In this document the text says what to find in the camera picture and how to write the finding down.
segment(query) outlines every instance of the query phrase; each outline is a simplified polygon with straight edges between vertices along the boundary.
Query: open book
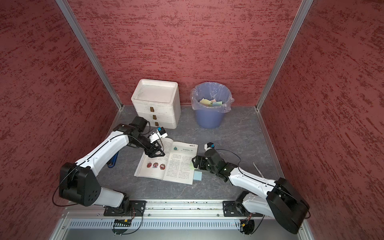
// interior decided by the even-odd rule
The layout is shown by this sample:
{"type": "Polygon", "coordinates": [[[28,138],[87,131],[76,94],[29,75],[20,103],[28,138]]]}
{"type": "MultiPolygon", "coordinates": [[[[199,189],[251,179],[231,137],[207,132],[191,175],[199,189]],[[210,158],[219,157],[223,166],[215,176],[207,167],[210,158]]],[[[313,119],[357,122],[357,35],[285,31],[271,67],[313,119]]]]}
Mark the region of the open book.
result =
{"type": "Polygon", "coordinates": [[[174,142],[170,138],[162,138],[161,141],[165,156],[149,158],[143,153],[135,176],[192,184],[195,168],[191,160],[197,154],[197,145],[174,142]]]}

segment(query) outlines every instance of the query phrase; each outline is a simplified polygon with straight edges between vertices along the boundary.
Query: blue trash can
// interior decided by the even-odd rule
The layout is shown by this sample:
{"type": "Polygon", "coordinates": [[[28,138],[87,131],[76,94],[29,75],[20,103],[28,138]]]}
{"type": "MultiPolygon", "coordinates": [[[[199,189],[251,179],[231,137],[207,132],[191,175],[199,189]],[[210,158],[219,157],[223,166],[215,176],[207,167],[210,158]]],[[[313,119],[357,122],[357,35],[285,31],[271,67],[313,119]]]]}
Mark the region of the blue trash can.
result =
{"type": "Polygon", "coordinates": [[[231,104],[235,101],[231,91],[220,83],[205,82],[197,85],[191,91],[191,104],[195,110],[196,121],[200,127],[216,128],[223,121],[225,113],[231,110],[231,104]],[[199,103],[201,99],[222,101],[223,105],[208,107],[199,103]]]}

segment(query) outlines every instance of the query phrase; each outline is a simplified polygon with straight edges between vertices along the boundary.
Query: plastic bag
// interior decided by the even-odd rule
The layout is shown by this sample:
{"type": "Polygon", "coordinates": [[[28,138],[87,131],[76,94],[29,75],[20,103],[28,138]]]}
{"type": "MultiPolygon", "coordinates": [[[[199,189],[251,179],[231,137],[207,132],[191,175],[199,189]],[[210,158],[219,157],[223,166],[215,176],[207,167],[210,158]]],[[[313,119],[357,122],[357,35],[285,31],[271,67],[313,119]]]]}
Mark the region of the plastic bag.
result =
{"type": "Polygon", "coordinates": [[[231,91],[220,83],[205,82],[195,86],[191,90],[191,104],[193,110],[212,110],[219,113],[227,113],[231,110],[231,104],[235,101],[232,98],[231,91]],[[201,99],[223,101],[223,105],[217,107],[208,107],[199,103],[201,99]]]}

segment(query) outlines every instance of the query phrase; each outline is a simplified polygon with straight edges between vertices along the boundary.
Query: black cable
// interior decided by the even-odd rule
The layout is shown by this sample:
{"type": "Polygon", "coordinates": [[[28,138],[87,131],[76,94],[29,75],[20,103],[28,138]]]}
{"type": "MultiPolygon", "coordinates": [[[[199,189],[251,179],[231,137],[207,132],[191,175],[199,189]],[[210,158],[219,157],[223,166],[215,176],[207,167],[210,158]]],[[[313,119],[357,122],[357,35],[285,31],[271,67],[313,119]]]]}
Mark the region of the black cable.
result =
{"type": "Polygon", "coordinates": [[[263,218],[262,218],[262,220],[259,222],[259,225],[257,225],[257,227],[255,228],[255,230],[253,230],[253,232],[252,232],[250,235],[254,234],[255,231],[260,227],[260,224],[261,224],[262,221],[264,220],[264,217],[265,217],[265,215],[263,215],[263,218]]]}
{"type": "Polygon", "coordinates": [[[240,222],[247,220],[245,224],[248,224],[249,220],[251,220],[251,217],[252,217],[252,213],[250,213],[246,219],[240,220],[240,222]]]}
{"type": "Polygon", "coordinates": [[[65,176],[61,182],[59,183],[59,185],[57,186],[57,188],[55,189],[55,191],[53,192],[53,195],[52,195],[52,203],[57,206],[57,207],[68,207],[68,206],[73,206],[73,205],[77,205],[77,204],[69,204],[69,205],[58,205],[55,203],[55,200],[53,199],[55,197],[55,193],[57,192],[57,190],[59,189],[60,185],[64,182],[64,180],[73,172],[75,171],[80,165],[82,165],[83,163],[85,163],[86,160],[84,162],[82,162],[81,164],[77,165],[74,169],[72,169],[72,171],[70,171],[67,176],[65,176]]]}
{"type": "Polygon", "coordinates": [[[227,206],[225,206],[224,210],[226,210],[227,207],[228,207],[229,205],[232,205],[232,204],[234,204],[234,203],[235,203],[235,201],[233,201],[233,202],[231,202],[230,204],[228,204],[227,206]]]}
{"type": "Polygon", "coordinates": [[[97,153],[102,147],[104,147],[107,143],[109,143],[112,139],[114,139],[115,137],[118,137],[118,136],[122,136],[122,135],[125,135],[125,134],[119,134],[119,135],[117,135],[117,136],[114,136],[113,138],[111,138],[110,140],[108,140],[107,142],[105,142],[101,147],[99,147],[94,153],[92,153],[92,155],[90,155],[84,162],[82,162],[81,164],[79,164],[79,165],[77,165],[74,169],[72,169],[68,174],[67,174],[67,176],[65,176],[62,180],[61,180],[61,182],[59,183],[59,185],[57,186],[57,188],[55,189],[55,191],[53,192],[53,195],[52,195],[52,203],[55,205],[55,206],[57,206],[57,207],[69,207],[69,206],[73,206],[73,205],[77,205],[77,204],[69,204],[69,205],[59,205],[59,204],[56,204],[55,203],[55,200],[54,200],[54,197],[55,197],[55,194],[56,194],[56,192],[57,192],[57,190],[59,189],[59,187],[60,187],[60,185],[64,182],[64,180],[73,172],[73,171],[75,171],[80,165],[82,165],[83,163],[85,163],[86,161],[88,161],[93,155],[95,155],[95,153],[97,153]]]}
{"type": "Polygon", "coordinates": [[[157,132],[155,132],[156,133],[156,135],[159,137],[159,139],[160,139],[160,142],[161,142],[161,147],[163,148],[163,150],[164,150],[164,144],[163,144],[163,141],[161,141],[161,137],[157,134],[157,132]]]}
{"type": "Polygon", "coordinates": [[[263,184],[265,184],[265,185],[271,186],[271,187],[273,187],[273,188],[276,188],[276,189],[282,191],[282,192],[285,193],[286,195],[288,195],[288,196],[290,196],[291,198],[293,198],[294,200],[296,200],[296,202],[303,204],[303,205],[307,208],[307,210],[309,210],[308,207],[307,207],[304,203],[302,203],[301,201],[297,200],[294,196],[292,196],[291,194],[287,193],[286,191],[284,191],[284,190],[282,190],[282,189],[280,189],[280,188],[278,188],[278,187],[276,187],[276,186],[273,186],[273,185],[271,185],[271,184],[268,184],[268,183],[266,183],[266,182],[262,182],[262,181],[260,181],[260,180],[257,180],[257,179],[255,179],[255,178],[253,178],[253,177],[250,177],[250,176],[248,176],[248,175],[245,175],[245,174],[240,170],[240,166],[239,166],[239,164],[240,164],[240,162],[241,162],[241,158],[240,158],[236,153],[234,153],[234,152],[232,152],[232,151],[229,151],[229,150],[226,150],[226,149],[216,149],[216,151],[217,151],[217,150],[224,150],[224,151],[231,152],[231,153],[233,153],[234,155],[236,155],[236,156],[240,159],[240,161],[237,163],[237,166],[238,166],[237,169],[238,169],[239,172],[240,172],[241,174],[243,174],[244,176],[247,176],[247,177],[249,177],[250,179],[253,179],[253,180],[255,180],[255,181],[258,181],[258,182],[260,182],[260,183],[263,183],[263,184]]]}
{"type": "MultiPolygon", "coordinates": [[[[140,223],[140,226],[139,226],[136,230],[134,230],[133,232],[130,232],[130,233],[121,233],[121,234],[119,234],[119,235],[128,235],[128,234],[132,234],[132,233],[134,233],[134,232],[136,232],[137,230],[140,229],[141,225],[143,224],[143,213],[142,213],[140,210],[138,210],[138,209],[134,209],[134,210],[137,210],[137,211],[139,211],[139,212],[141,213],[141,223],[140,223]]],[[[114,234],[117,234],[117,233],[115,232],[115,226],[114,226],[113,224],[112,224],[112,226],[113,226],[113,229],[111,229],[112,232],[113,232],[114,234]]]]}
{"type": "Polygon", "coordinates": [[[151,123],[149,121],[147,121],[147,123],[149,124],[149,130],[148,130],[148,132],[143,133],[143,135],[147,135],[151,131],[151,123]]]}
{"type": "Polygon", "coordinates": [[[311,217],[311,212],[308,210],[308,213],[310,214],[308,217],[305,217],[304,219],[308,219],[311,217]]]}
{"type": "Polygon", "coordinates": [[[240,162],[241,162],[241,158],[236,154],[236,153],[234,153],[234,152],[232,152],[232,151],[229,151],[229,150],[226,150],[226,149],[215,149],[216,151],[217,150],[223,150],[223,151],[227,151],[227,152],[231,152],[231,153],[233,153],[234,155],[236,155],[239,159],[240,159],[240,161],[237,163],[237,166],[239,166],[239,164],[240,164],[240,162]]]}

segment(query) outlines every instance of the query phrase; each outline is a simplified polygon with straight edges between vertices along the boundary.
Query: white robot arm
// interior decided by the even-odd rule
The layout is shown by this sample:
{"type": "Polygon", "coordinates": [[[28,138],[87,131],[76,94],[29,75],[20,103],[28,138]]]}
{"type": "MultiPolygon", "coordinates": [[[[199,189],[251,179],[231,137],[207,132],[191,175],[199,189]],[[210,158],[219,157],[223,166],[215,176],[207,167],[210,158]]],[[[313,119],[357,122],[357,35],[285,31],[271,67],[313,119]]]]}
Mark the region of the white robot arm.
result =
{"type": "MultiPolygon", "coordinates": [[[[157,140],[166,137],[167,133],[159,127],[154,134],[145,137],[142,132],[146,124],[147,121],[141,117],[136,117],[129,125],[119,124],[90,153],[75,163],[64,164],[60,169],[59,196],[83,206],[105,206],[105,216],[125,216],[132,209],[129,197],[125,193],[101,187],[96,176],[107,162],[117,157],[117,152],[124,146],[141,147],[149,157],[165,155],[157,140]]],[[[205,156],[192,159],[195,168],[209,170],[225,182],[229,180],[233,185],[249,191],[244,191],[232,206],[223,207],[224,215],[237,213],[236,216],[246,217],[250,213],[260,213],[274,217],[289,232],[298,232],[309,206],[286,179],[275,181],[261,178],[235,164],[226,163],[214,149],[213,143],[208,143],[205,149],[205,156]]]]}
{"type": "Polygon", "coordinates": [[[142,132],[147,121],[135,117],[129,125],[119,124],[113,132],[95,149],[73,163],[65,163],[60,169],[59,196],[83,206],[102,205],[112,212],[126,214],[130,211],[129,198],[125,193],[103,188],[96,176],[102,167],[116,156],[124,146],[143,148],[149,157],[164,156],[157,140],[166,137],[164,128],[159,127],[149,137],[142,132]]]}
{"type": "Polygon", "coordinates": [[[260,213],[274,217],[291,233],[299,231],[309,205],[286,179],[266,179],[244,171],[233,163],[227,163],[211,142],[205,145],[205,149],[204,156],[192,159],[195,168],[209,170],[225,182],[229,180],[234,186],[248,190],[232,206],[224,207],[224,215],[229,213],[246,217],[250,213],[260,213]]]}

